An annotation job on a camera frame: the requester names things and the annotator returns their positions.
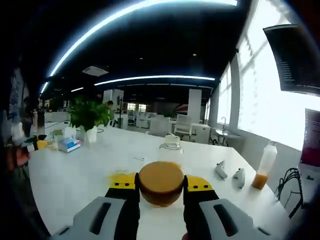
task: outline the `orange juice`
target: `orange juice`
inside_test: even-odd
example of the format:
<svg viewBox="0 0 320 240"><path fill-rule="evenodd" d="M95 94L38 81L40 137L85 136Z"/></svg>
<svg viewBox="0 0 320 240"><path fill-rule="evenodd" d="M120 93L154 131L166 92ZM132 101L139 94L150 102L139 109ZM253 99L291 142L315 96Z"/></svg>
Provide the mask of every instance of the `orange juice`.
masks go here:
<svg viewBox="0 0 320 240"><path fill-rule="evenodd" d="M256 173L252 182L252 187L261 190L266 185L267 180L268 175Z"/></svg>

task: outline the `potted plant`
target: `potted plant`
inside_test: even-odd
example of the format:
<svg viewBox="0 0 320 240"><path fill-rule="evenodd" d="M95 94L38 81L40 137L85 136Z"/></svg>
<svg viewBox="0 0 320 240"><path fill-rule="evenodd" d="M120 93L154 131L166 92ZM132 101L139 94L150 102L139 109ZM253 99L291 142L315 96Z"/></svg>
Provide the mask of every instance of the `potted plant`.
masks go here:
<svg viewBox="0 0 320 240"><path fill-rule="evenodd" d="M98 126L107 126L110 120L109 109L104 104L77 97L69 107L72 127L80 128L81 140L89 143L97 141Z"/></svg>

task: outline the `orange object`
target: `orange object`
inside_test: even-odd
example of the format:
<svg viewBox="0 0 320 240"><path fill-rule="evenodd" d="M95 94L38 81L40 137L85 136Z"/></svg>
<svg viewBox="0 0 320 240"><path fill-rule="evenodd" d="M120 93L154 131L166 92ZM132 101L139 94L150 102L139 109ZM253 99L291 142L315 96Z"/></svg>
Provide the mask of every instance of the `orange object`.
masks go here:
<svg viewBox="0 0 320 240"><path fill-rule="evenodd" d="M268 175L256 173L252 182L252 187L261 190L266 185L268 177Z"/></svg>
<svg viewBox="0 0 320 240"><path fill-rule="evenodd" d="M184 174L173 162L156 161L144 166L139 173L140 191L149 203L166 207L181 195Z"/></svg>

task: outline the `faucet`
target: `faucet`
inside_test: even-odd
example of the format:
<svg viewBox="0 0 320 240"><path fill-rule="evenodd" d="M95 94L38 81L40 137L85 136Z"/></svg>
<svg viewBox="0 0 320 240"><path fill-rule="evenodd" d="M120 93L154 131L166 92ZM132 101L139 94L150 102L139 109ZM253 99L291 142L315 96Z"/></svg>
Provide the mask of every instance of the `faucet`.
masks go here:
<svg viewBox="0 0 320 240"><path fill-rule="evenodd" d="M223 126L222 126L222 131L225 131L227 119L226 119L224 116L221 118L221 120L222 120L222 119L224 119L224 124L223 124Z"/></svg>

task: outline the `window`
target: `window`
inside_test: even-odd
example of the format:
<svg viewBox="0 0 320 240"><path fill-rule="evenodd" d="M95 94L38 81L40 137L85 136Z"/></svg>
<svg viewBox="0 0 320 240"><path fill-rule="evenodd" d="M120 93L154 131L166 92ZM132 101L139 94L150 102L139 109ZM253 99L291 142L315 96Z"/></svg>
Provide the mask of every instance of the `window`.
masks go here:
<svg viewBox="0 0 320 240"><path fill-rule="evenodd" d="M259 0L237 55L238 128L301 150L305 109L320 111L320 97L281 91L275 57L263 28L282 24L290 23L270 1Z"/></svg>
<svg viewBox="0 0 320 240"><path fill-rule="evenodd" d="M139 112L145 113L147 110L147 105L146 104L139 104Z"/></svg>
<svg viewBox="0 0 320 240"><path fill-rule="evenodd" d="M205 121L205 123L207 123L209 121L210 104L211 104L211 99L209 98L208 102L205 105L205 113L204 113L204 121Z"/></svg>
<svg viewBox="0 0 320 240"><path fill-rule="evenodd" d="M135 110L136 110L136 104L135 104L135 103L132 103L132 102L129 102L126 109L127 109L127 110L135 111Z"/></svg>
<svg viewBox="0 0 320 240"><path fill-rule="evenodd" d="M224 74L221 77L219 85L219 102L218 102L218 115L217 123L226 124L230 123L231 113L231 67L230 64L226 67Z"/></svg>

